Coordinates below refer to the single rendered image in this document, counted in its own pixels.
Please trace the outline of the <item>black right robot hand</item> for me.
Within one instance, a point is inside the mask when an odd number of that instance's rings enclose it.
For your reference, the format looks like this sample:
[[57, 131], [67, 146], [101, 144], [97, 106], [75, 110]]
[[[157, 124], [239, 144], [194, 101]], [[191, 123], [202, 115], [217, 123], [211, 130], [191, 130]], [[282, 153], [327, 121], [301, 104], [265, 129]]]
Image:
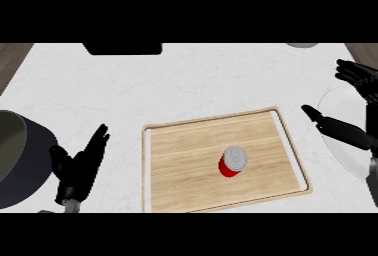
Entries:
[[355, 125], [324, 117], [310, 106], [302, 105], [301, 110], [315, 123], [318, 132], [354, 146], [361, 150], [369, 150], [372, 155], [378, 155], [378, 69], [352, 61], [336, 60], [335, 77], [345, 81], [352, 87], [366, 102], [366, 130]]

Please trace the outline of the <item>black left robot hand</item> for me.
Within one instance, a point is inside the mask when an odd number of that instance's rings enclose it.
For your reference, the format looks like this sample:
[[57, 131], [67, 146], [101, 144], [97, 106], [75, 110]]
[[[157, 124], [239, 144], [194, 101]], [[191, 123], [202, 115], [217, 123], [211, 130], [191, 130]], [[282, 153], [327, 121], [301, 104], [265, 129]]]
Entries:
[[73, 199], [82, 202], [90, 194], [109, 140], [107, 126], [101, 124], [87, 146], [73, 157], [54, 145], [50, 150], [51, 171], [59, 179], [54, 202], [62, 205]]

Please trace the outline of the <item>white plate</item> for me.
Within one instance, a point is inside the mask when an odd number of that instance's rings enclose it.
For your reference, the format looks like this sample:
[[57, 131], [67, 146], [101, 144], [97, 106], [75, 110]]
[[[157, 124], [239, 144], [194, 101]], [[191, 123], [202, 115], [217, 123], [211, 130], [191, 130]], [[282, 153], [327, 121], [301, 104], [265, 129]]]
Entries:
[[324, 93], [317, 110], [329, 120], [321, 136], [327, 149], [345, 169], [364, 181], [370, 158], [378, 164], [378, 127], [366, 123], [366, 101], [351, 86], [341, 86]]

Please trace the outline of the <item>red can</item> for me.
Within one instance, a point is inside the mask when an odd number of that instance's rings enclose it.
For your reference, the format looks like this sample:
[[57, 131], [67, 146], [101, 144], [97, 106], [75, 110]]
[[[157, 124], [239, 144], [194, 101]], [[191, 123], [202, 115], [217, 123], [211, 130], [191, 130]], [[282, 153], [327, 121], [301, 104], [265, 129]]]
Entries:
[[245, 169], [248, 156], [245, 150], [237, 146], [230, 146], [221, 155], [218, 161], [218, 171], [227, 178], [236, 176]]

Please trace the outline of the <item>wooden tray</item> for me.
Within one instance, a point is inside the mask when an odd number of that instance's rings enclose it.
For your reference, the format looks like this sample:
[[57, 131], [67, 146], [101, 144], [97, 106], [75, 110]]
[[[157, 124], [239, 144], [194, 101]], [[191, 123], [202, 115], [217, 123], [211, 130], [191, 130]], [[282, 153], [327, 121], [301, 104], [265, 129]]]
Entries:
[[141, 128], [144, 212], [209, 212], [311, 192], [277, 107]]

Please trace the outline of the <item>dark grey pot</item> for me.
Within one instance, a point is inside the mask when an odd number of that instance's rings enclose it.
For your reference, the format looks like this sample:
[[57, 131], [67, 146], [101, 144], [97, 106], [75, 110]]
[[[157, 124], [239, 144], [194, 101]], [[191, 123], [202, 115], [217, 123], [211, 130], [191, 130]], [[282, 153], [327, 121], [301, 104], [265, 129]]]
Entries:
[[51, 174], [51, 131], [8, 110], [0, 110], [0, 209], [20, 203]]

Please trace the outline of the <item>black appliance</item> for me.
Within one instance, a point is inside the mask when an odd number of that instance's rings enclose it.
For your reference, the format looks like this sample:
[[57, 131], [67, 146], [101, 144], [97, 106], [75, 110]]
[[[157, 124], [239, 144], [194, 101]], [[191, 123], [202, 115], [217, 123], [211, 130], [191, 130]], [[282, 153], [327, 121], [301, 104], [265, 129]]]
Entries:
[[91, 55], [159, 55], [160, 43], [84, 43]]

